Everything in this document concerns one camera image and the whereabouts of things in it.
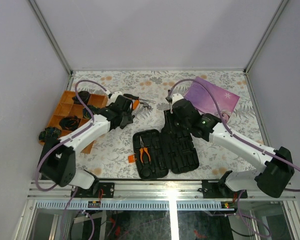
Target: metal tool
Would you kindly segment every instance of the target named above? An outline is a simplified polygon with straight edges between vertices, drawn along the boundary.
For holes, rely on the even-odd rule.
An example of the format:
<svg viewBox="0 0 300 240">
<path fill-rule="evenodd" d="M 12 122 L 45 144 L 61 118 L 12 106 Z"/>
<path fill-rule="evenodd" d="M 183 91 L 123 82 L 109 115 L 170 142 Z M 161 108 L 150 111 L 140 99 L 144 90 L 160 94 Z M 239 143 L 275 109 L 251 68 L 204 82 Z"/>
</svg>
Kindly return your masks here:
<svg viewBox="0 0 300 240">
<path fill-rule="evenodd" d="M 139 100 L 141 100 L 141 101 L 146 101 L 146 102 L 153 103 L 153 104 L 156 103 L 155 101 L 151 101 L 151 100 L 147 100 L 147 99 L 141 99 L 141 98 L 139 98 Z"/>
<path fill-rule="evenodd" d="M 128 99 L 132 99 L 132 100 L 141 100 L 141 101 L 146 101 L 146 102 L 153 103 L 153 104 L 156 103 L 155 101 L 151 101 L 151 100 L 147 100 L 147 99 L 142 99 L 142 98 L 139 98 L 138 96 L 134 96 L 134 95 L 129 94 L 129 93 L 125 93 L 125 94 L 123 94 L 123 96 L 126 97 L 126 98 L 128 98 Z"/>
<path fill-rule="evenodd" d="M 133 114 L 133 116 L 137 116 L 143 109 L 152 109 L 152 107 L 146 102 L 141 101 L 140 105 L 143 106 L 140 106 L 140 108 Z"/>
<path fill-rule="evenodd" d="M 140 137 L 140 146 L 141 146 L 141 148 L 140 148 L 140 161 L 143 164 L 145 163 L 144 160 L 143 160 L 143 157 L 144 157 L 144 153 L 146 153 L 148 155 L 148 159 L 149 159 L 149 163 L 150 163 L 151 162 L 151 157 L 150 157 L 150 154 L 148 152 L 148 148 L 145 147 L 144 141 L 142 141 L 141 136 L 139 136 L 139 137 Z"/>
</svg>

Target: orange tag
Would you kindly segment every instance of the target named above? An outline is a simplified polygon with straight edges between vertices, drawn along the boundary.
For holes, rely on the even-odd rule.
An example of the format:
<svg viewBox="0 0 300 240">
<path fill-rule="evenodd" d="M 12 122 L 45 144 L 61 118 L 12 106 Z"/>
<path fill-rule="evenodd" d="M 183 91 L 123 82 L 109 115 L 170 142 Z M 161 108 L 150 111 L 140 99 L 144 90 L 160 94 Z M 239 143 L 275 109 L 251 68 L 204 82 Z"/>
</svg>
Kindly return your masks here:
<svg viewBox="0 0 300 240">
<path fill-rule="evenodd" d="M 132 110 L 136 110 L 136 108 L 138 107 L 140 101 L 139 100 L 135 100 L 133 105 L 132 105 Z"/>
<path fill-rule="evenodd" d="M 134 163 L 136 161 L 135 155 L 133 154 L 133 155 L 128 156 L 128 161 L 130 164 Z"/>
</svg>

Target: floral pattern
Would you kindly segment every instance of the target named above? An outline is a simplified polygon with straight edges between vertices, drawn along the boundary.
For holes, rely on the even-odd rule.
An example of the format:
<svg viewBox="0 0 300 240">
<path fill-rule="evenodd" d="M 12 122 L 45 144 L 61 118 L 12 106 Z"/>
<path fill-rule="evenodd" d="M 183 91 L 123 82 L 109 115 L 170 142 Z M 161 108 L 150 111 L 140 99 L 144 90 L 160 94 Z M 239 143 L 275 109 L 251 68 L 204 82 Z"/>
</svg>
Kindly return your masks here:
<svg viewBox="0 0 300 240">
<path fill-rule="evenodd" d="M 133 154 L 133 134 L 149 130 L 161 130 L 164 126 L 163 110 L 169 109 L 165 100 L 168 90 L 181 79 L 204 78 L 240 96 L 239 102 L 228 124 L 239 133 L 262 143 L 262 137 L 255 111 L 242 71 L 77 71 L 71 90 L 79 80 L 88 79 L 102 84 L 110 91 L 122 91 L 142 99 L 156 101 L 150 103 L 151 110 L 143 110 L 133 124 L 124 129 L 117 128 L 96 139 L 90 154 L 80 153 L 76 166 L 93 172 L 100 178 L 139 179 L 135 163 L 128 162 Z M 184 82 L 175 92 L 184 94 L 191 82 Z M 81 83 L 78 88 L 94 94 L 103 91 L 93 83 Z M 200 166 L 191 172 L 169 174 L 165 179 L 218 179 L 225 171 L 246 171 L 253 167 L 229 150 L 202 139 L 193 137 Z"/>
</svg>

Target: white wall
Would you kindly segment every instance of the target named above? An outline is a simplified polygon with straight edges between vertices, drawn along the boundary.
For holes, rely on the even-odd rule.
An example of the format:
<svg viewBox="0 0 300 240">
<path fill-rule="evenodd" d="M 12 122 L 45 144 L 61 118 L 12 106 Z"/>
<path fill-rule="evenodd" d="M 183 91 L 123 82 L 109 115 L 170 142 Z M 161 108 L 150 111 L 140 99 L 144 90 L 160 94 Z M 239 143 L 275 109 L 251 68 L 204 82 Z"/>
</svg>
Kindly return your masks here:
<svg viewBox="0 0 300 240">
<path fill-rule="evenodd" d="M 300 0 L 288 3 L 250 79 L 273 147 L 290 149 L 300 167 Z M 292 182 L 300 188 L 300 173 Z"/>
<path fill-rule="evenodd" d="M 243 69 L 281 0 L 37 0 L 74 70 Z"/>
<path fill-rule="evenodd" d="M 25 0 L 0 0 L 0 240 L 26 202 L 44 129 L 67 75 Z"/>
</svg>

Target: pliers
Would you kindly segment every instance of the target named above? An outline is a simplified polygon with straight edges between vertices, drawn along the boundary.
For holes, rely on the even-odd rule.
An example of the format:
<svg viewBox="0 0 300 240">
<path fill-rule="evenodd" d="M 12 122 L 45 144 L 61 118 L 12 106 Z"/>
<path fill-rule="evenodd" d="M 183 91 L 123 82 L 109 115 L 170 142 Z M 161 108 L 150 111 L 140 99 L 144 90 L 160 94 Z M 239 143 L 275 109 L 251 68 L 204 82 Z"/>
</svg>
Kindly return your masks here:
<svg viewBox="0 0 300 240">
<path fill-rule="evenodd" d="M 123 96 L 128 98 L 128 99 L 135 100 L 134 103 L 133 103 L 133 106 L 132 106 L 132 110 L 135 110 L 138 107 L 138 105 L 140 103 L 140 100 L 141 101 L 146 101 L 146 102 L 149 102 L 149 103 L 154 103 L 154 104 L 156 103 L 155 101 L 141 99 L 138 96 L 134 96 L 134 95 L 129 94 L 129 93 L 124 93 Z"/>
<path fill-rule="evenodd" d="M 140 106 L 138 110 L 133 112 L 133 115 L 132 115 L 133 118 L 135 118 L 143 109 L 148 109 L 148 110 L 152 109 L 152 107 L 146 102 L 141 101 L 140 104 L 142 106 Z"/>
<path fill-rule="evenodd" d="M 141 161 L 143 164 L 145 164 L 145 162 L 144 162 L 144 160 L 143 160 L 143 157 L 144 157 L 144 153 L 146 153 L 147 156 L 148 156 L 148 159 L 149 159 L 149 163 L 150 163 L 150 162 L 151 162 L 151 157 L 150 157 L 150 154 L 149 154 L 149 152 L 148 152 L 148 148 L 145 147 L 144 142 L 142 141 L 141 136 L 140 136 L 140 146 L 141 146 L 141 148 L 140 148 L 140 161 Z"/>
</svg>

